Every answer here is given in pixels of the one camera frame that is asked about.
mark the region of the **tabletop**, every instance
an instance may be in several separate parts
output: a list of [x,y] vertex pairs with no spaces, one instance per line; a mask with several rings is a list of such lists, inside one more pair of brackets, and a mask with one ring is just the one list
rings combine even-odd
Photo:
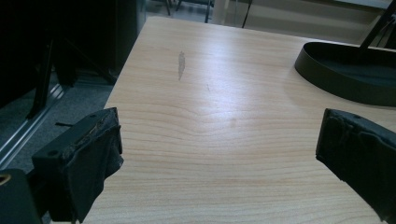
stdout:
[[396,132],[396,109],[303,79],[307,38],[148,18],[106,107],[121,169],[84,223],[380,223],[316,160],[325,108]]

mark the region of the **chair leg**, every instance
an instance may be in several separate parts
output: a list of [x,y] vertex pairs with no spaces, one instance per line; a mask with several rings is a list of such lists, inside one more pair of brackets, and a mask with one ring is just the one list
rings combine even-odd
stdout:
[[178,11],[178,8],[180,7],[181,2],[182,2],[182,0],[178,0],[177,6],[176,6],[176,11]]
[[168,16],[171,15],[171,10],[169,10],[169,3],[167,0],[165,0],[165,4],[166,4],[166,10],[168,10]]
[[205,23],[209,19],[209,11],[210,11],[210,0],[207,0],[207,8],[206,8],[206,15],[205,15]]

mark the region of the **light wood surface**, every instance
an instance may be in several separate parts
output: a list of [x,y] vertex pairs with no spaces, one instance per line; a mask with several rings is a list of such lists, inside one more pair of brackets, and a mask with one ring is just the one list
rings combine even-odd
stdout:
[[315,149],[326,107],[394,132],[396,110],[300,77],[307,41],[149,18],[106,104],[125,163],[84,223],[380,223]]

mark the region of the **wooden table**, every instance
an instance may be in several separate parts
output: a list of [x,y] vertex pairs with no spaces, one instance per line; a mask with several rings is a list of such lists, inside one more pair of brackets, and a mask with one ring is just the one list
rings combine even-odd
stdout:
[[396,109],[303,79],[306,38],[149,18],[106,107],[123,158],[84,223],[379,223],[315,158],[326,107],[396,132]]

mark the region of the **floor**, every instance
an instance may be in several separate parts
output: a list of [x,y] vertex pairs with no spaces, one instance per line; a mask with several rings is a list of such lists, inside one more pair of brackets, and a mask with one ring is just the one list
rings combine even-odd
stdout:
[[[174,3],[170,8],[171,15],[168,15],[162,1],[148,0],[146,8],[147,17],[205,21],[206,6],[202,5],[183,2],[179,11],[175,11]],[[0,108],[0,170],[13,168],[21,169],[26,174],[30,172],[33,169],[32,155],[67,130],[67,127],[57,123],[74,124],[92,112],[103,109],[112,88],[102,78],[92,75],[81,75],[73,88],[62,87],[57,84],[54,74],[49,88],[52,94],[48,106],[39,116],[31,120],[25,118],[32,106],[35,91]],[[43,222],[49,223],[49,217],[45,216]]]

